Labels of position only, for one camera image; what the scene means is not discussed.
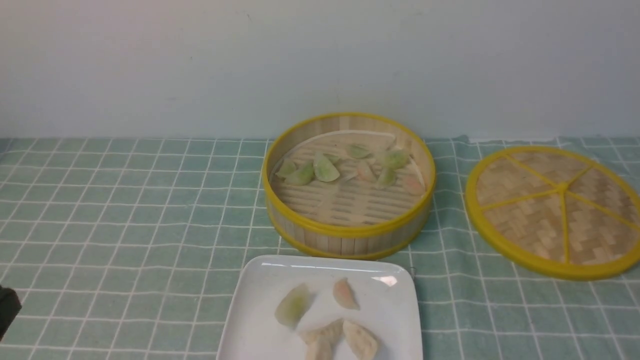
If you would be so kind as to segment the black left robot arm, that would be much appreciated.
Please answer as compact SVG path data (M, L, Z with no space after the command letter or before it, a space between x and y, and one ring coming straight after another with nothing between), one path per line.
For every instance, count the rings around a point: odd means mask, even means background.
M14 319L22 310L22 303L16 290L0 286L0 341L3 340Z

